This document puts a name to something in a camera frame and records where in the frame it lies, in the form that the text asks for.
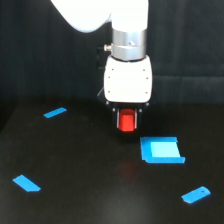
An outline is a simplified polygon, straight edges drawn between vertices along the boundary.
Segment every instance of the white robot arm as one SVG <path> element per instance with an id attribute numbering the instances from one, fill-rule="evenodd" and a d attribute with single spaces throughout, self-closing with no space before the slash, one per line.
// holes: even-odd
<path id="1" fill-rule="evenodd" d="M 90 33 L 112 23 L 112 44 L 104 46 L 111 55 L 105 67 L 104 88 L 99 94 L 104 93 L 117 127 L 124 132 L 134 131 L 152 92 L 152 69 L 146 55 L 148 0 L 51 1 L 80 32 Z"/>

